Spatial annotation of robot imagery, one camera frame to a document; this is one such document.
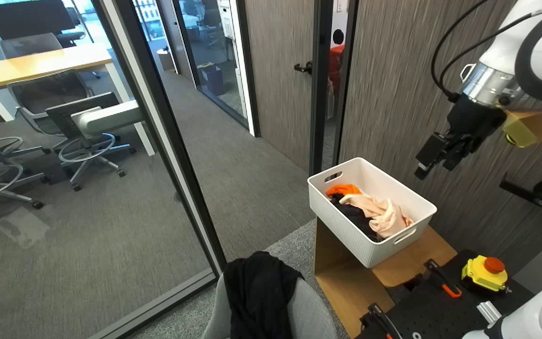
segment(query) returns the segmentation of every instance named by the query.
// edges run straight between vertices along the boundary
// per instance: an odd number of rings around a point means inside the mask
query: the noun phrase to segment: wooden shelf
[[[361,333],[359,318],[376,302],[384,311],[394,306],[385,287],[395,287],[424,272],[432,258],[443,265],[456,251],[431,227],[413,244],[373,268],[363,266],[323,224],[317,221],[315,277],[351,338]]]

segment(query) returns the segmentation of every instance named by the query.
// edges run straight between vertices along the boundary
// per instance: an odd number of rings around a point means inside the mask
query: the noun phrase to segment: wood-grain wall panel
[[[245,0],[261,137],[308,171],[313,0]]]
[[[447,129],[452,106],[430,77],[432,53],[476,1],[359,2],[340,160],[361,156],[382,168],[436,204],[432,226],[454,248],[497,255],[514,273],[542,249],[542,208],[498,185],[506,171],[529,189],[542,180],[542,144],[517,149],[498,131],[454,171],[436,167],[424,181],[413,175],[415,155],[432,132]],[[439,65],[494,32],[513,3],[480,7],[454,31]],[[454,65],[448,88],[460,90],[461,67],[476,62],[487,46]]]

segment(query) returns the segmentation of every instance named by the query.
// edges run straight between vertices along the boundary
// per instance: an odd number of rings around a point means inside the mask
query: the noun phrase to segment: black cloth
[[[340,199],[342,199],[344,195],[342,194],[334,194],[332,195],[331,202],[336,206],[336,208],[344,214],[345,217],[347,217],[357,228],[359,228],[363,234],[367,235],[368,238],[370,238],[372,241],[380,242],[383,240],[381,236],[378,236],[378,234],[372,230],[371,227],[369,227],[369,221],[372,218],[366,218],[365,213],[363,210],[358,208],[357,206],[352,206],[351,204],[340,204]]]
[[[233,260],[223,273],[231,339],[291,339],[288,302],[300,272],[268,252]]]

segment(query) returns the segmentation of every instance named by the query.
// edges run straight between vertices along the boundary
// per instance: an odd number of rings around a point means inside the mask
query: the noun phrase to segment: gray carpet
[[[88,85],[112,88],[106,73]],[[312,218],[307,174],[251,137],[189,81],[163,74],[181,134],[229,259],[264,249]],[[110,157],[118,178],[95,164],[76,193],[66,182],[19,193],[47,204],[33,210],[0,200],[0,338],[86,338],[208,266],[159,156],[148,157],[133,127],[115,131],[138,152]],[[21,118],[0,137],[53,145]],[[34,153],[34,171],[56,164]]]
[[[312,220],[269,246],[266,251],[303,274],[305,281],[318,292],[330,310],[338,338],[346,339],[348,338],[346,330],[325,298],[313,274],[314,235],[315,220]],[[198,339],[206,328],[214,305],[215,287],[210,287],[134,333],[130,339]]]

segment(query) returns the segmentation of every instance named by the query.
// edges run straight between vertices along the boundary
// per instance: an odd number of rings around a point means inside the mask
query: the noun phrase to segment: hallway
[[[265,249],[314,217],[305,171],[191,81],[159,72],[228,260]]]

